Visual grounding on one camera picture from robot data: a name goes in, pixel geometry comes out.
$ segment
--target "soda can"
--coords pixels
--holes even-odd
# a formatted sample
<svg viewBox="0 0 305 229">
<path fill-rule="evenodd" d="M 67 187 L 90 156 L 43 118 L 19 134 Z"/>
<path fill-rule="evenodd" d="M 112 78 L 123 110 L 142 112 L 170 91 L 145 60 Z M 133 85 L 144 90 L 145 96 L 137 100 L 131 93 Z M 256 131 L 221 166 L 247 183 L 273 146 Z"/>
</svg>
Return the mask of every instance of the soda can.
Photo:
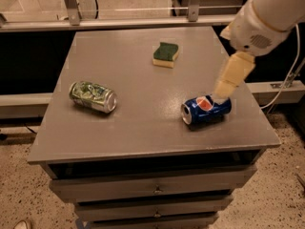
<svg viewBox="0 0 305 229">
<path fill-rule="evenodd" d="M 181 115 L 183 121 L 187 124 L 209 122 L 214 118 L 228 114 L 231 111 L 232 104 L 230 98 L 223 103 L 213 102 L 210 95 L 199 96 L 190 99 L 181 105 Z"/>
<path fill-rule="evenodd" d="M 87 81 L 74 82 L 69 97 L 78 105 L 104 113 L 114 110 L 117 103 L 113 90 Z"/>
</svg>

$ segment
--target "can label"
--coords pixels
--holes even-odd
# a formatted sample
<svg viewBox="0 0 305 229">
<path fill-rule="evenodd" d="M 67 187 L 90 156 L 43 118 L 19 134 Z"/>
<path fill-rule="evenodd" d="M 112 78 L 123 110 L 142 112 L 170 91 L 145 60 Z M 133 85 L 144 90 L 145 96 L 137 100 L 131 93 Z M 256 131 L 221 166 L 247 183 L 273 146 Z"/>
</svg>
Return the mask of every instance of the can label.
<svg viewBox="0 0 305 229">
<path fill-rule="evenodd" d="M 206 96 L 199 96 L 196 99 L 196 103 L 199 106 L 199 108 L 203 111 L 209 111 L 213 107 L 213 104 L 210 102 L 210 100 Z"/>
</svg>

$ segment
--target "pepsi can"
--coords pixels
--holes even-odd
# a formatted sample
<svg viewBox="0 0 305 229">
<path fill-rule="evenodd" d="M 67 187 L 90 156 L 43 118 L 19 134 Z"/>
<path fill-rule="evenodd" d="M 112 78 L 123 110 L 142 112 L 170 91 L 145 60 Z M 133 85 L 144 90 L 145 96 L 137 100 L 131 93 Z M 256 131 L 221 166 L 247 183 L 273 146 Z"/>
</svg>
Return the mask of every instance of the pepsi can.
<svg viewBox="0 0 305 229">
<path fill-rule="evenodd" d="M 214 102 L 210 95 L 199 96 L 190 99 L 181 105 L 181 115 L 183 121 L 187 124 L 209 122 L 216 117 L 228 114 L 231 111 L 232 104 L 230 98 L 223 103 Z"/>
</svg>

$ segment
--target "gray table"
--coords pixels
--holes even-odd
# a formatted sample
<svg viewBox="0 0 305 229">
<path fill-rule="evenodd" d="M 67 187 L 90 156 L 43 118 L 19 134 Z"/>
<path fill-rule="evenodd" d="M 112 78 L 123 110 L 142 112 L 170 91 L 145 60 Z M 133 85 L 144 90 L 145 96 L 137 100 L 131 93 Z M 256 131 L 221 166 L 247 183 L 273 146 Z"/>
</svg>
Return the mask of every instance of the gray table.
<svg viewBox="0 0 305 229">
<path fill-rule="evenodd" d="M 173 69 L 152 63 L 160 41 L 180 47 Z M 181 103 L 210 94 L 227 57 L 212 28 L 78 32 L 29 163 L 97 228 L 212 223 L 262 152 L 280 145 L 245 84 L 223 119 L 191 128 L 182 121 Z M 69 87 L 79 80 L 114 89 L 115 111 L 75 106 Z M 192 209 L 177 212 L 177 202 Z"/>
</svg>

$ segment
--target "green sponge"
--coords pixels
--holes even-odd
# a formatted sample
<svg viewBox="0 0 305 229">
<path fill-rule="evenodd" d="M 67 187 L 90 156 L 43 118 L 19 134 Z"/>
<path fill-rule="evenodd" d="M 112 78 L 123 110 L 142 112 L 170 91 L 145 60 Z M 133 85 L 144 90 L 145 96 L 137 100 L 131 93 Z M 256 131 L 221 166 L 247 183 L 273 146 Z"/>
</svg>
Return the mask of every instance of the green sponge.
<svg viewBox="0 0 305 229">
<path fill-rule="evenodd" d="M 160 42 L 160 47 L 153 53 L 152 62 L 156 66 L 173 68 L 173 62 L 178 55 L 178 45 Z"/>
</svg>

